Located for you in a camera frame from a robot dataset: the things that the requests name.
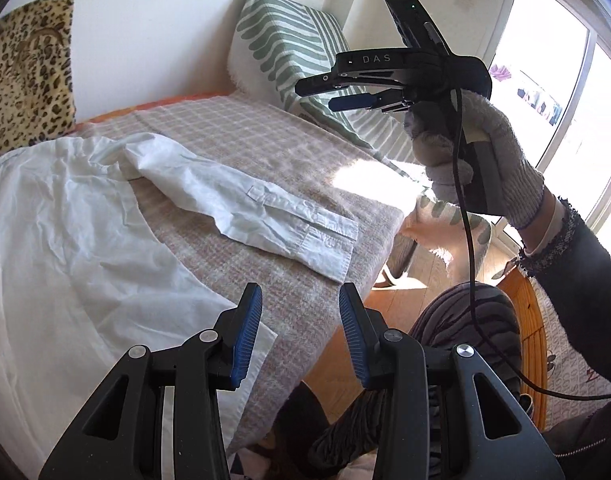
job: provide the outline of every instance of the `metal screw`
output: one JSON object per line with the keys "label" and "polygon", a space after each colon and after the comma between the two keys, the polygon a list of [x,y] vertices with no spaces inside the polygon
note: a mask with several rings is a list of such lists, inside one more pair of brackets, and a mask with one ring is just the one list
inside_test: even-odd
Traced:
{"label": "metal screw", "polygon": [[472,357],[474,355],[474,348],[467,344],[461,344],[457,346],[457,353],[461,357]]}
{"label": "metal screw", "polygon": [[204,330],[199,334],[199,339],[204,343],[212,343],[212,341],[217,340],[217,337],[219,337],[219,335],[214,330]]}
{"label": "metal screw", "polygon": [[133,359],[139,359],[146,355],[146,347],[143,345],[133,346],[130,350],[128,350],[128,355]]}
{"label": "metal screw", "polygon": [[385,337],[388,341],[396,343],[397,341],[403,339],[403,334],[398,330],[391,328],[383,332],[383,337]]}

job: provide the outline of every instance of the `leg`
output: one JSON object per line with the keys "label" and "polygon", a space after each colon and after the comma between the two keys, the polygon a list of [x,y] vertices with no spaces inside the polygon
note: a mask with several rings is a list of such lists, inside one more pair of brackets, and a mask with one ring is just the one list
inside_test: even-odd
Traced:
{"label": "leg", "polygon": [[[521,368],[519,323],[511,301],[498,288],[477,283],[476,317],[484,333]],[[519,378],[483,341],[473,326],[469,309],[469,284],[462,283],[443,292],[415,323],[410,335],[425,346],[451,349],[468,343],[477,349],[506,387],[518,399]],[[377,449],[385,406],[385,391],[364,391],[341,418],[332,424],[313,444],[310,462],[321,469],[342,469],[362,454]],[[439,430],[439,405],[434,391],[429,392],[430,425]],[[431,473],[439,463],[440,447],[432,431]]]}

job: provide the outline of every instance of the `black cable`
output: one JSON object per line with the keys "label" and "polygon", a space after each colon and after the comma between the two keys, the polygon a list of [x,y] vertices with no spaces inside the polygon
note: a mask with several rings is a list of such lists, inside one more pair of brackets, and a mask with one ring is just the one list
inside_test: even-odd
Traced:
{"label": "black cable", "polygon": [[545,394],[551,397],[558,397],[560,399],[567,400],[607,400],[611,399],[611,394],[606,395],[595,395],[595,396],[577,396],[577,395],[569,395],[562,394],[559,392],[553,392],[552,390],[548,390],[546,388],[541,388],[541,386],[537,386],[530,379],[528,379],[522,372],[519,370],[512,362],[506,357],[506,355],[501,351],[498,346],[496,346],[492,340],[483,332],[483,329],[480,327],[479,322],[476,319],[476,300],[474,295],[474,280],[475,276],[475,265],[474,265],[474,243],[472,240],[472,231],[470,229],[470,219],[467,215],[467,210],[465,208],[465,199],[463,198],[463,190],[461,189],[461,181],[459,178],[458,171],[458,158],[459,158],[459,146],[461,144],[461,137],[463,136],[463,97],[461,95],[461,89],[456,86],[455,92],[457,93],[457,128],[456,135],[454,140],[454,146],[452,150],[452,172],[455,179],[455,188],[457,191],[457,200],[459,203],[459,208],[461,210],[461,216],[463,218],[463,228],[465,230],[465,239],[467,241],[467,252],[468,252],[468,260],[470,266],[470,313],[472,316],[472,322],[475,330],[479,333],[481,338],[494,350],[494,352],[505,362],[506,365],[510,367],[510,369],[518,375],[519,379],[521,379],[527,386],[532,388],[535,392],[539,392],[540,394]]}

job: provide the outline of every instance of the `pillow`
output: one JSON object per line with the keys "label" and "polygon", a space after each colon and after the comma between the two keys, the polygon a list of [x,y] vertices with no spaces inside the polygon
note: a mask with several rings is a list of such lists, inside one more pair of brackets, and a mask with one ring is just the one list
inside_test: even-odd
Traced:
{"label": "pillow", "polygon": [[74,125],[73,0],[36,0],[0,19],[0,156]]}
{"label": "pillow", "polygon": [[328,101],[363,91],[347,88],[310,97],[295,93],[302,77],[328,72],[349,50],[332,14],[290,0],[246,0],[236,25],[228,70],[239,89],[314,122],[356,144],[396,171],[388,157],[413,162],[403,125],[378,110],[332,112]]}

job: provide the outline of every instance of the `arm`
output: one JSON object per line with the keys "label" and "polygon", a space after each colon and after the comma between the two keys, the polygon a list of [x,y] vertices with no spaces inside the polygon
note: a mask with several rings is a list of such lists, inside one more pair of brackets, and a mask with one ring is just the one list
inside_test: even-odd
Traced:
{"label": "arm", "polygon": [[[463,124],[492,141],[505,217],[518,229],[525,250],[521,265],[550,297],[570,344],[611,381],[611,257],[566,202],[544,186],[543,175],[525,159],[508,118],[477,94],[463,91]],[[405,125],[417,160],[426,166],[436,195],[454,202],[452,142],[444,119],[431,104],[415,104]],[[459,172],[465,161],[459,161]],[[465,168],[466,184],[472,168]]]}
{"label": "arm", "polygon": [[[519,232],[521,266],[545,289],[572,347],[611,381],[611,257],[567,202],[563,217],[553,218],[556,199],[545,193],[535,220]],[[541,249],[557,220],[560,229]]]}

